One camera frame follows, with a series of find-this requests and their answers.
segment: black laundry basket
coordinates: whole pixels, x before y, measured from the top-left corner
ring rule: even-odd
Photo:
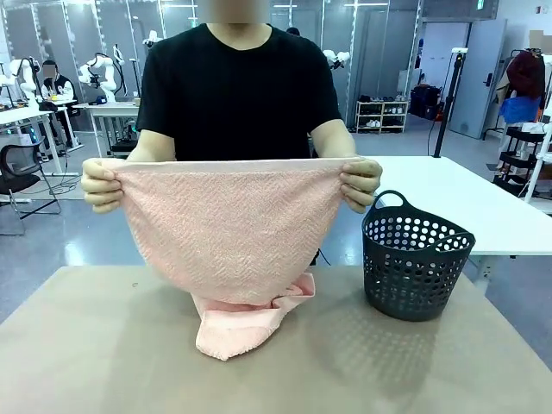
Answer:
[[[386,194],[399,207],[378,208]],[[438,317],[449,301],[475,237],[419,210],[397,191],[384,191],[362,221],[364,290],[378,311],[405,321]]]

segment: black chair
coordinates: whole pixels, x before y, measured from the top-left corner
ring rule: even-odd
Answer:
[[[29,146],[20,146],[20,145],[6,145],[0,151],[0,194],[9,196],[9,204],[14,212],[19,217],[19,222],[22,226],[21,233],[0,233],[0,235],[24,235],[25,234],[25,225],[23,224],[23,219],[30,216],[31,214],[59,214],[61,212],[61,206],[58,202],[58,199],[55,197],[55,193],[52,190],[52,186],[46,179],[44,172],[42,171],[42,165],[39,162],[39,146],[40,142],[29,145]],[[34,173],[40,171],[42,178],[46,182],[50,194],[53,197],[53,200],[48,201],[43,204],[41,207],[34,209],[32,211],[19,211],[18,205],[16,203],[16,198],[14,193],[28,189],[30,186],[38,183],[41,178]],[[56,203],[58,205],[57,211],[41,211],[45,207],[48,207],[50,204]]]

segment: hand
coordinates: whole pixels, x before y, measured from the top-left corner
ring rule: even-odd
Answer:
[[[373,192],[380,186],[380,164],[372,160],[359,160],[343,166],[340,179],[342,194],[351,210],[364,214],[373,203]]]
[[[80,185],[85,191],[85,202],[92,204],[95,213],[109,213],[121,204],[121,182],[115,179],[112,171],[102,166],[100,158],[90,158],[83,162]]]

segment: maroon jacket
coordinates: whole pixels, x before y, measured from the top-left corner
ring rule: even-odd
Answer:
[[[519,97],[541,98],[541,109],[546,101],[546,81],[543,57],[534,57],[533,53],[523,50],[514,59],[508,69],[510,87]]]

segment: black pole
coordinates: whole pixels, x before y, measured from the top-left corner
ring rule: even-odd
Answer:
[[[447,101],[445,103],[445,111],[442,114],[441,129],[439,129],[439,136],[437,138],[437,144],[435,146],[435,153],[433,158],[441,158],[442,140],[445,137],[445,131],[447,130],[447,124],[449,123],[450,108],[455,100],[456,83],[458,82],[458,75],[460,74],[460,68],[462,67],[462,61],[464,60],[464,54],[458,53],[455,61],[455,71],[452,74],[452,80],[450,81],[450,89],[448,90]]]
[[[0,69],[2,69],[2,75],[5,75],[6,73],[3,71],[3,63],[2,62],[0,62]],[[11,107],[15,108],[14,100],[11,98],[11,93],[9,93],[9,86],[7,86],[7,85],[6,85],[6,91],[8,91],[8,97],[9,97],[9,102],[11,103]]]
[[[136,72],[136,60],[130,60],[132,62],[132,68],[135,70],[135,79],[136,79],[136,88],[138,88],[138,97],[141,97],[140,94],[140,81],[138,80],[138,73]]]

